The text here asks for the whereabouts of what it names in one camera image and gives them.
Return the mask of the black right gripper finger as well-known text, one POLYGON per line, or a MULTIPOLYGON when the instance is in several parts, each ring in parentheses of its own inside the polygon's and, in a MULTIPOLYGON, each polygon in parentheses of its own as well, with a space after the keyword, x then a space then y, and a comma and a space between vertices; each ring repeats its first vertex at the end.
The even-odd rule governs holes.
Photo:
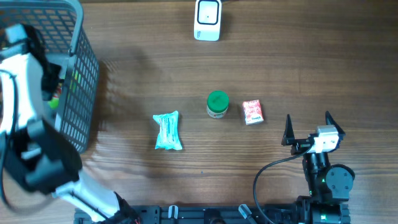
POLYGON ((282 136, 281 145, 291 146, 294 144, 294 142, 295 142, 294 130, 292 127, 291 117, 288 114, 286 117, 285 130, 284 130, 284 134, 282 136))
POLYGON ((339 140, 343 140, 345 137, 345 132, 343 131, 343 129, 337 124, 337 122, 333 119, 332 115, 330 114, 329 111, 325 112, 325 121, 327 125, 333 125, 337 132, 338 132, 338 136, 339 136, 339 140))

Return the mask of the small red carton box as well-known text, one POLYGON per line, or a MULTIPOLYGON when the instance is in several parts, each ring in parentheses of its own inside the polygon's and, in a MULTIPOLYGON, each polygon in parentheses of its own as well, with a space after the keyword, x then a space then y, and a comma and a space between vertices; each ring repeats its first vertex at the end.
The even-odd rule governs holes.
POLYGON ((246 125, 257 124, 264 121, 262 107, 259 100, 244 101, 243 111, 246 125))

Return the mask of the green lid jar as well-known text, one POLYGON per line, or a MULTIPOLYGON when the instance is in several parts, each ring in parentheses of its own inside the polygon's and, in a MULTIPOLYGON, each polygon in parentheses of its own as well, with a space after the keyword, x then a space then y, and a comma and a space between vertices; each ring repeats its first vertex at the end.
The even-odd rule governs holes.
POLYGON ((222 118, 229 107, 229 96, 221 91, 216 90, 208 95, 206 102, 206 112, 212 118, 222 118))

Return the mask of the teal tissue packet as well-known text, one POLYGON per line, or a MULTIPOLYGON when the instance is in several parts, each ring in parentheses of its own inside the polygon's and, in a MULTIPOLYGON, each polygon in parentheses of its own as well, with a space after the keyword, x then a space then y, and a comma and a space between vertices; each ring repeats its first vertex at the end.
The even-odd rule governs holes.
POLYGON ((152 118, 159 125, 155 149, 182 150, 182 143, 178 135, 179 112, 157 114, 152 118))

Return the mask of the Haribo gummy candy bag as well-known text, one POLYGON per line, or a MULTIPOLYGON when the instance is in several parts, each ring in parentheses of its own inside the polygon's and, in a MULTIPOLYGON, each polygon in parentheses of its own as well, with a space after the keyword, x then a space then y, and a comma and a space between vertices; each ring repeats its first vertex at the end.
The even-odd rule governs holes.
POLYGON ((47 102, 47 104, 49 105, 49 107, 50 107, 52 110, 55 110, 55 109, 58 108, 59 101, 60 101, 60 97, 61 97, 62 91, 63 91, 63 90, 62 90, 63 83, 64 83, 64 80, 61 79, 61 80, 59 81, 59 83, 58 83, 58 86, 57 86, 56 91, 53 93, 52 99, 51 99, 50 101, 47 102))

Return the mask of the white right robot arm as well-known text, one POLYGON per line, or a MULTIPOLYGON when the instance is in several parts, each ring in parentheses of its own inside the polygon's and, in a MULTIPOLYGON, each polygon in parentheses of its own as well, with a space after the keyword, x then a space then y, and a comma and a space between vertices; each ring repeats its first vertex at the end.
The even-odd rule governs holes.
POLYGON ((291 155, 303 157, 302 165, 310 195, 299 196, 295 202, 295 223, 350 223, 346 202, 353 188, 354 171, 343 164, 330 164, 328 155, 340 147, 345 132, 325 113, 326 125, 317 126, 305 139, 294 135, 288 115, 281 145, 291 146, 291 155))

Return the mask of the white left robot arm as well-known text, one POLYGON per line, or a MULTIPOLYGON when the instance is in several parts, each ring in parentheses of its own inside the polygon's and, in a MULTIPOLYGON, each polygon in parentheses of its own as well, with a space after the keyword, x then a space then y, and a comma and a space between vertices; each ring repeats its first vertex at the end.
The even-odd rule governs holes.
POLYGON ((39 32, 33 26, 15 24, 5 33, 1 171, 7 171, 27 192, 73 204, 93 223, 140 223, 137 212, 123 198, 83 170, 75 147, 48 119, 47 102, 57 90, 62 68, 47 60, 39 32))

